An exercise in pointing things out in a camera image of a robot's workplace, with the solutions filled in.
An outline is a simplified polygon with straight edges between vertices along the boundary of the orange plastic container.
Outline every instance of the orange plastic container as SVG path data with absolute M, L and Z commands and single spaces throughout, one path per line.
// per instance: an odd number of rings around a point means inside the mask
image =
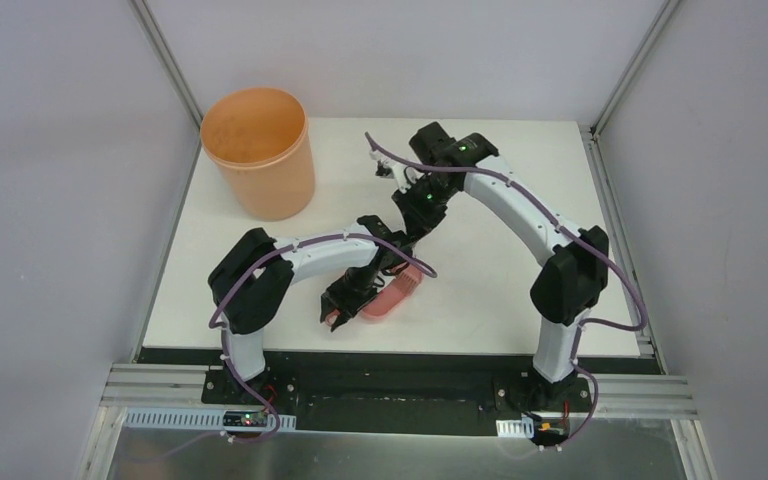
M 259 87 L 228 95 L 204 116 L 201 141 L 252 215 L 280 220 L 313 198 L 307 115 L 289 93 Z

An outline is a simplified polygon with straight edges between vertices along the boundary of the white platform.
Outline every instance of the white platform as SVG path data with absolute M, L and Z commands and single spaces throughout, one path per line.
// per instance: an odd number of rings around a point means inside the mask
M 311 119 L 317 190 L 300 214 L 281 222 L 251 218 L 237 204 L 216 167 L 202 153 L 187 194 L 165 273 L 151 313 L 146 347 L 218 348 L 207 328 L 214 310 L 207 277 L 249 229 L 301 236 L 343 227 L 365 214 L 403 228 L 390 195 L 395 182 L 374 176 L 363 133 L 395 153 L 430 120 Z M 605 226 L 578 126 L 573 122 L 445 120 L 455 138 L 482 133 L 527 186 L 585 228 Z M 294 285 L 266 328 L 268 350 L 533 354 L 540 316 L 528 295 L 539 268 L 528 250 L 483 205 L 458 194 L 443 223 L 416 247 L 440 274 L 420 285 L 382 323 L 355 318 L 331 333 L 319 323 L 319 296 L 341 272 Z M 593 314 L 631 324 L 619 281 L 609 279 Z M 582 355 L 637 356 L 634 334 L 594 326 Z

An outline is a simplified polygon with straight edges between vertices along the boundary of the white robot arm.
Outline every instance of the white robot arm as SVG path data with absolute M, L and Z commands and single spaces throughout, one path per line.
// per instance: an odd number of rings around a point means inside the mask
M 542 267 L 531 289 L 531 298 L 542 315 L 540 341 L 529 378 L 541 385 L 543 396 L 552 397 L 571 382 L 572 356 L 578 323 L 596 304 L 607 285 L 607 267 L 558 231 L 541 211 L 514 187 L 523 182 L 489 141 L 472 134 L 456 141 L 439 124 L 420 129 L 410 145 L 422 162 L 416 168 L 395 161 L 395 157 L 372 145 L 371 156 L 378 162 L 376 174 L 394 178 L 398 189 L 392 199 L 405 220 L 405 232 L 390 231 L 378 217 L 361 217 L 355 224 L 326 236 L 344 236 L 343 242 L 321 243 L 296 248 L 305 238 L 269 238 L 262 229 L 250 231 L 211 274 L 214 300 L 219 301 L 242 272 L 268 251 L 285 250 L 255 279 L 246 280 L 225 310 L 233 341 L 231 356 L 243 379 L 263 370 L 260 335 L 274 316 L 286 289 L 293 283 L 330 270 L 347 269 L 322 295 L 320 321 L 333 311 L 338 319 L 332 330 L 354 317 L 378 294 L 377 274 L 404 263 L 381 241 L 405 255 L 445 218 L 446 203 L 457 192 L 472 196 L 522 240 Z M 488 172 L 500 175 L 488 175 Z M 545 202 L 539 202 L 543 208 Z M 607 254 L 608 237 L 599 227 L 584 230 L 552 212 L 555 222 L 580 239 Z M 348 232 L 368 235 L 348 239 Z

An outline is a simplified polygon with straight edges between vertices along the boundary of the white wall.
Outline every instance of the white wall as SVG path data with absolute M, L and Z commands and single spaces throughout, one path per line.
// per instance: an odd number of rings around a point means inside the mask
M 720 478 L 768 478 L 768 2 L 685 2 L 603 144 Z
M 66 479 L 196 142 L 127 2 L 0 1 L 0 479 Z
M 593 123 L 662 0 L 152 0 L 202 110 L 273 85 L 337 117 Z

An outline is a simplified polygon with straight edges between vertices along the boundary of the metal frame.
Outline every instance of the metal frame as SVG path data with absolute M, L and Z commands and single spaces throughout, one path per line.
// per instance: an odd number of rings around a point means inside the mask
M 614 90 L 608 97 L 608 102 L 605 104 L 604 108 L 602 108 L 599 118 L 593 125 L 591 131 L 596 140 L 599 140 L 599 135 L 605 130 L 605 126 L 611 120 L 611 116 L 616 111 L 617 106 L 625 97 L 626 93 L 628 93 L 628 89 L 632 82 L 634 82 L 634 79 L 642 70 L 643 64 L 646 62 L 649 54 L 652 53 L 658 40 L 660 40 L 661 33 L 670 23 L 670 20 L 672 20 L 673 15 L 683 1 L 684 0 L 664 0 L 661 9 L 655 16 L 655 20 L 652 21 L 652 25 L 650 25 L 649 30 L 646 31 L 646 35 L 643 36 L 643 41 L 640 43 L 640 46 L 637 47 L 628 66 L 625 67 L 622 76 L 620 76 L 620 81 L 617 82 L 617 86 L 614 87 Z
M 170 81 L 180 96 L 181 101 L 190 113 L 195 125 L 199 126 L 203 114 L 146 0 L 129 0 L 129 3 L 132 5 L 135 16 L 144 29 L 159 61 L 169 75 Z M 661 33 L 681 4 L 682 0 L 664 1 L 645 38 L 611 93 L 598 120 L 594 125 L 581 129 L 584 148 L 594 181 L 597 185 L 597 193 L 613 237 L 614 255 L 622 268 L 631 273 L 635 283 L 637 283 L 637 276 L 629 246 L 626 242 L 622 212 L 611 186 L 610 174 L 605 168 L 599 148 L 599 136 L 627 94 L 629 87 L 639 74 L 645 60 L 658 42 Z M 193 168 L 190 171 L 184 192 L 182 192 L 178 214 L 173 225 L 173 232 L 164 251 L 164 261 L 160 275 L 162 275 L 166 259 L 169 255 L 169 249 L 174 238 L 174 229 L 177 227 L 180 212 L 186 200 L 186 193 L 192 179 L 192 172 L 197 158 L 198 150 L 196 151 Z M 157 286 L 155 287 L 155 295 L 159 286 L 159 279 L 160 276 L 158 276 Z M 141 348 L 147 324 L 148 315 L 142 325 L 138 341 L 132 350 L 134 361 L 136 361 Z M 656 327 L 650 325 L 646 331 L 638 336 L 641 356 L 654 356 L 657 358 L 662 371 L 666 373 L 667 365 L 662 352 L 658 349 L 655 342 L 656 330 Z M 196 414 L 200 414 L 200 412 L 205 412 L 205 414 L 210 411 L 215 412 L 217 408 L 222 408 L 223 406 L 201 403 L 205 375 L 211 368 L 219 367 L 145 364 L 113 365 L 102 395 L 95 423 L 91 430 L 90 439 L 80 464 L 78 478 L 107 478 L 119 433 L 124 425 L 129 408 L 139 408 L 143 413 L 173 411 L 197 412 Z M 687 385 L 687 380 L 684 377 L 666 374 L 597 374 L 596 378 L 600 387 L 599 404 L 595 412 L 596 418 L 671 420 L 687 478 L 717 478 L 705 443 L 705 437 L 702 433 L 693 397 Z M 246 408 L 246 406 L 240 405 L 229 405 L 227 407 L 231 409 Z M 158 424 L 157 428 L 163 428 L 163 426 Z
M 190 90 L 190 86 L 184 79 L 184 74 L 181 72 L 178 62 L 175 61 L 172 50 L 170 50 L 169 44 L 166 43 L 166 38 L 163 37 L 163 32 L 160 31 L 160 26 L 157 24 L 154 14 L 151 13 L 148 2 L 146 0 L 128 0 L 128 3 L 131 4 L 134 16 L 137 17 L 137 20 L 139 20 L 140 25 L 143 27 L 143 31 L 146 37 L 148 37 L 148 41 L 154 49 L 157 59 L 163 65 L 166 74 L 169 75 L 169 81 L 172 82 L 172 86 L 178 92 L 178 96 L 189 112 L 190 118 L 192 118 L 196 128 L 199 128 L 204 114 L 199 108 L 195 96 L 192 90 Z
M 179 429 L 174 421 L 146 423 L 147 415 L 215 415 L 218 409 L 259 409 L 259 406 L 205 405 L 201 393 L 208 370 L 219 367 L 115 364 L 102 395 L 101 407 L 78 478 L 107 478 L 128 412 L 139 412 L 140 426 Z M 671 420 L 689 479 L 716 478 L 704 444 L 698 412 L 687 380 L 672 375 L 595 375 L 599 404 L 594 418 Z M 584 414 L 571 414 L 583 417 Z M 291 417 L 282 418 L 291 421 Z M 282 428 L 292 433 L 294 424 Z
M 187 194 L 190 191 L 190 184 L 192 183 L 193 175 L 195 175 L 196 172 L 196 164 L 198 163 L 199 155 L 201 155 L 201 141 L 196 143 L 195 151 L 192 154 L 193 161 L 190 165 L 190 172 L 187 174 L 187 180 L 184 182 L 183 188 L 178 192 L 177 197 L 180 200 L 178 201 L 178 208 L 175 211 L 175 219 L 172 222 L 171 230 L 166 236 L 166 243 L 163 245 L 163 259 L 160 262 L 160 268 L 157 271 L 157 275 L 154 277 L 154 291 L 151 294 L 151 301 L 149 302 L 148 310 L 146 310 L 145 316 L 142 319 L 142 324 L 140 325 L 139 330 L 137 330 L 137 335 L 131 344 L 128 353 L 128 358 L 134 362 L 139 357 L 140 350 L 143 348 L 143 340 L 145 339 L 146 331 L 148 331 L 148 322 L 151 319 L 151 312 L 154 310 L 154 302 L 157 301 L 157 292 L 160 291 L 160 280 L 163 279 L 163 272 L 166 271 L 166 262 L 169 261 L 169 253 L 172 251 L 172 242 L 175 241 L 175 233 L 178 231 L 178 223 L 181 221 L 181 214 L 184 212 L 184 203 L 187 201 Z

